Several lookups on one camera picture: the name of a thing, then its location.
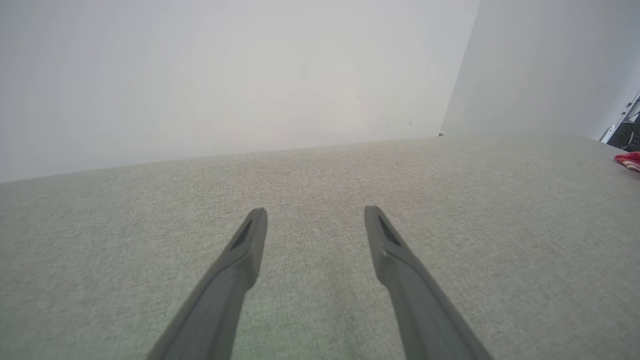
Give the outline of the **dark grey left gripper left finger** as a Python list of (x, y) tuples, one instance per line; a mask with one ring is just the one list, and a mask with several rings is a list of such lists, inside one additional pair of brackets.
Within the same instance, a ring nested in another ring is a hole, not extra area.
[(261, 268), (268, 214), (252, 209), (154, 344), (149, 360), (229, 360)]

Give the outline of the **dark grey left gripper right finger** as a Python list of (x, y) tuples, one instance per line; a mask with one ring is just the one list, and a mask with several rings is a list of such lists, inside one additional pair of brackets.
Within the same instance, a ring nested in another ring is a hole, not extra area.
[(375, 275), (390, 295), (406, 358), (491, 359), (384, 212), (368, 205), (364, 219)]

